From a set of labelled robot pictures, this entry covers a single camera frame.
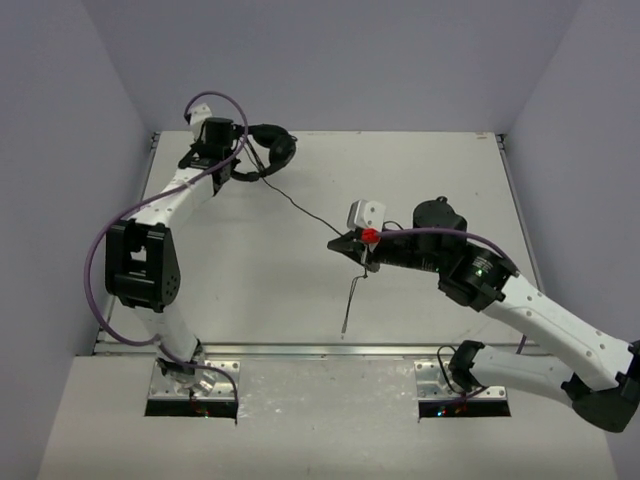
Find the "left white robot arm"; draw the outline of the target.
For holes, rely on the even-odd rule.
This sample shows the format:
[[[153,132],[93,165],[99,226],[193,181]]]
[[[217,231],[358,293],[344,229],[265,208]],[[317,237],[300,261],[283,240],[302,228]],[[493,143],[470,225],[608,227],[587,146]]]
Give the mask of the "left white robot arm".
[[[200,367],[201,342],[174,305],[181,286],[174,237],[230,179],[233,164],[225,160],[239,137],[230,119],[192,114],[190,121],[194,141],[162,196],[109,228],[105,285],[154,338],[160,373],[176,392],[192,396],[215,376]]]

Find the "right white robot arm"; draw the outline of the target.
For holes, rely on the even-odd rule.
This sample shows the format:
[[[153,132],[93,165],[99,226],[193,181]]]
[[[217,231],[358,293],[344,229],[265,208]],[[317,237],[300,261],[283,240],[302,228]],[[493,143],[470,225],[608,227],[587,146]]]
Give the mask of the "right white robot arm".
[[[639,407],[638,342],[604,333],[543,294],[495,243],[470,233],[445,197],[416,206],[409,228],[386,223],[383,204],[357,200],[346,232],[327,248],[366,272],[390,265],[434,273],[448,299],[513,328],[547,354],[461,342],[442,368],[453,404],[511,387],[566,405],[601,430],[625,430]]]

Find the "black headphones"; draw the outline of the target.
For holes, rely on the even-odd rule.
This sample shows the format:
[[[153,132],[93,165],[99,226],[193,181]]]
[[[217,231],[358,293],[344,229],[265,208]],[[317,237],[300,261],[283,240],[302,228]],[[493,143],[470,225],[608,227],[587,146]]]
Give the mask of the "black headphones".
[[[233,169],[231,178],[236,181],[256,182],[274,175],[289,164],[297,151],[297,138],[281,126],[273,124],[250,125],[248,133],[258,145],[268,150],[269,165],[258,167],[256,171],[247,173]]]

